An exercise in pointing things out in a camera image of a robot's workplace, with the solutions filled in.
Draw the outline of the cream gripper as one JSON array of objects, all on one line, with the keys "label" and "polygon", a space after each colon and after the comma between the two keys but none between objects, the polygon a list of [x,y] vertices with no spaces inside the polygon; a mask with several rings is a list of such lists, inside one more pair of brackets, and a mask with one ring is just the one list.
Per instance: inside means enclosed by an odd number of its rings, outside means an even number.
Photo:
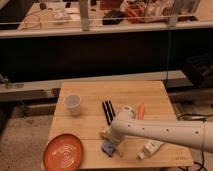
[{"label": "cream gripper", "polygon": [[106,131],[102,131],[99,133],[100,137],[104,140],[108,140],[110,141],[114,148],[115,148],[115,152],[117,153],[120,157],[123,156],[123,135],[120,133],[117,133],[115,131],[111,131],[111,130],[106,130]]}]

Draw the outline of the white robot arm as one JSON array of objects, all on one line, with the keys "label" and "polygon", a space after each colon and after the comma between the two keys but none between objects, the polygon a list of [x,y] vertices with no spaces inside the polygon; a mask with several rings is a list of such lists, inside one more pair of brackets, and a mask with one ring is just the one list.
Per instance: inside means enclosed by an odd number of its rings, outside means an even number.
[{"label": "white robot arm", "polygon": [[100,136],[118,146],[126,135],[213,153],[213,122],[137,120],[133,108],[123,106]]}]

